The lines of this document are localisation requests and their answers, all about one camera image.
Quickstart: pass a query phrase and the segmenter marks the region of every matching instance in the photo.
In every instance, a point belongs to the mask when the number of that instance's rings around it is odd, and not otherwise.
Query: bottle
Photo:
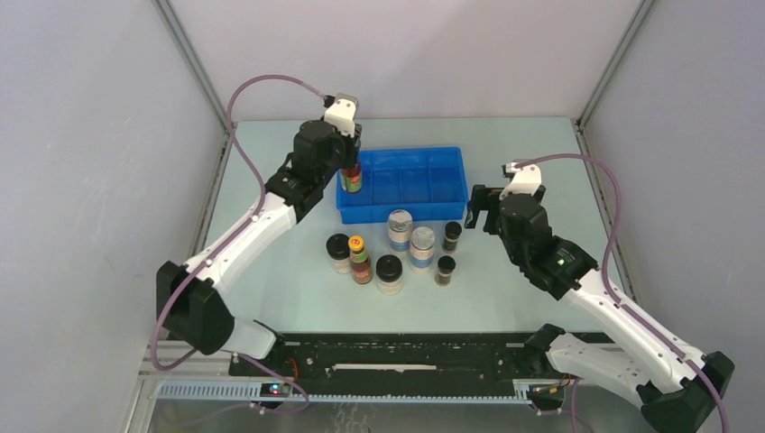
[[[327,253],[332,260],[335,272],[349,273],[351,271],[351,249],[348,247],[348,236],[342,233],[331,235],[327,239]]]
[[[407,254],[411,224],[411,214],[406,210],[394,210],[388,216],[388,238],[390,239],[391,253],[399,257]]]
[[[366,284],[372,280],[372,261],[364,248],[364,239],[359,236],[351,236],[348,239],[348,247],[351,250],[351,275],[359,284]]]
[[[436,234],[427,227],[417,227],[411,232],[410,263],[415,272],[425,273],[433,264],[433,246]]]
[[[401,259],[392,254],[377,260],[377,289],[386,295],[395,295],[403,287]]]
[[[447,286],[452,281],[452,272],[456,268],[455,260],[448,255],[438,259],[438,272],[436,272],[436,284]]]
[[[444,232],[444,243],[441,245],[441,249],[444,250],[444,253],[451,254],[456,251],[456,241],[462,234],[462,226],[452,221],[447,223]]]
[[[343,190],[349,194],[355,194],[361,189],[361,162],[357,162],[353,169],[341,169],[340,180]]]

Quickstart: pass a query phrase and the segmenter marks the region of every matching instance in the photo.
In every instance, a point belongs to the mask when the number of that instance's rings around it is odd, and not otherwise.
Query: white wall
[[[762,431],[763,20],[761,0],[658,2],[585,127],[622,181],[622,246],[649,311],[736,363],[733,431]]]
[[[117,431],[222,131],[149,1],[4,1],[0,41],[0,430]]]
[[[362,117],[577,117],[640,0],[175,1],[217,93],[264,73],[358,96]],[[288,84],[236,120],[300,119]]]

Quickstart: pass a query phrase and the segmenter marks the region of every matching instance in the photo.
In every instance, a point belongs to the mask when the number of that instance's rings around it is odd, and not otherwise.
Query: table
[[[363,149],[455,145],[465,161],[468,191],[476,183],[507,184],[501,165],[513,159],[580,152],[565,117],[377,119],[358,121]],[[237,137],[267,180],[292,148],[301,121],[240,122]],[[581,161],[541,165],[548,192],[542,204],[554,233],[600,259],[604,223]],[[465,230],[454,255],[452,282],[439,287],[433,273],[404,266],[404,288],[395,296],[376,284],[355,284],[333,272],[325,250],[334,233],[364,237],[373,260],[387,252],[387,225],[340,222],[335,181],[306,218],[277,239],[242,274],[228,307],[242,318],[257,319],[281,332],[423,333],[533,332],[545,323],[569,331],[598,330],[596,323],[534,288],[507,258],[500,239],[480,228]],[[207,243],[212,243],[258,198],[253,174],[231,152],[217,196]],[[419,223],[443,238],[443,221]],[[478,227],[483,226],[483,217]],[[437,259],[440,254],[437,248]],[[617,278],[616,267],[609,271]]]

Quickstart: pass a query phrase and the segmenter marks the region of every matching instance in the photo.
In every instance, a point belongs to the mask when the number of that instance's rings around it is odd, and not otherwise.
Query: blue plastic bin
[[[337,210],[343,224],[382,223],[396,209],[415,221],[461,220],[467,205],[462,153],[457,147],[360,151],[362,188],[343,191],[337,174]]]

